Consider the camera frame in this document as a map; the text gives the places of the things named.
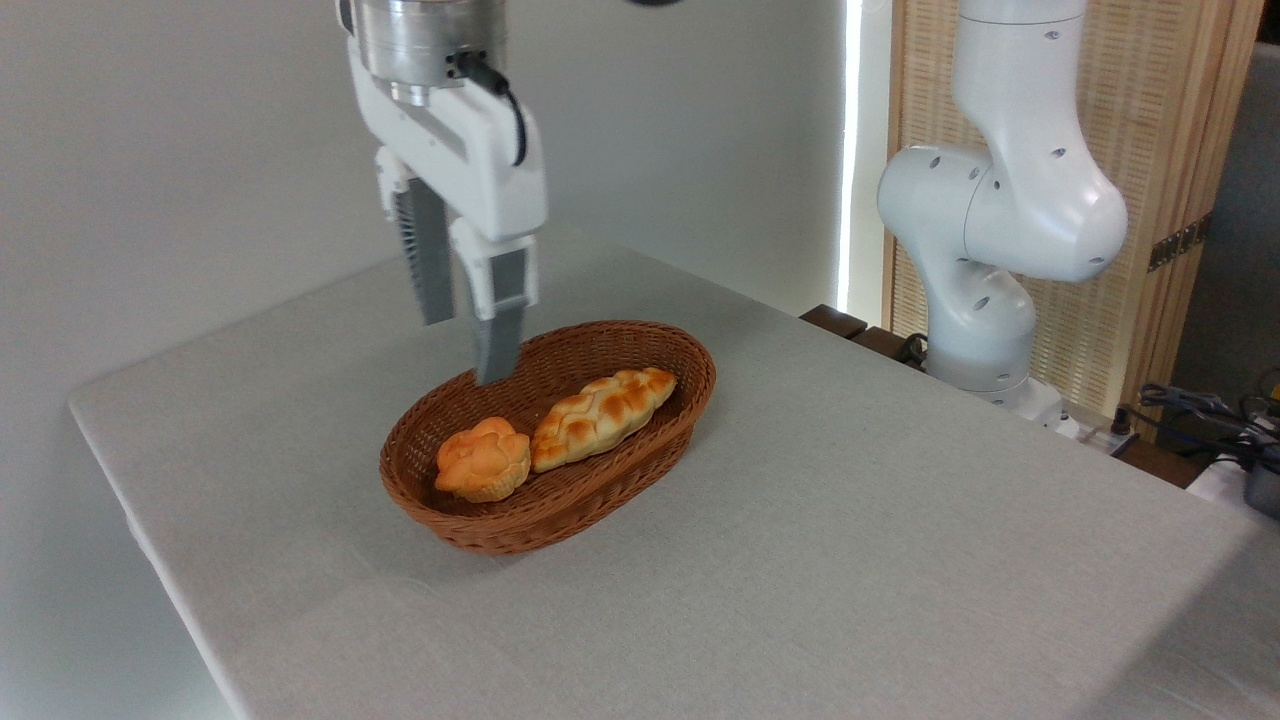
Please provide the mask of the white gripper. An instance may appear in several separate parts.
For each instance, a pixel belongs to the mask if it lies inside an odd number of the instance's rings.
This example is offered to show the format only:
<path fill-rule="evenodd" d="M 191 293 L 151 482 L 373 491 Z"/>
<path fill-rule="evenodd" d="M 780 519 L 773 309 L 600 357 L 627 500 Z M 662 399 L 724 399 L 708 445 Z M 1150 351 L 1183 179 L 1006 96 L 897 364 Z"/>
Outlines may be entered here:
<path fill-rule="evenodd" d="M 375 155 L 381 205 L 399 233 L 424 323 L 454 316 L 452 247 L 471 296 L 476 382 L 502 380 L 517 365 L 525 311 L 539 301 L 531 233 L 548 220 L 548 197 L 532 111 L 522 111 L 527 147 L 515 165 L 518 131 L 508 101 L 462 79 L 430 88 L 422 106 L 404 105 L 375 82 L 355 38 L 347 53 L 360 113 L 384 145 Z M 461 215 L 451 246 L 445 204 Z"/>

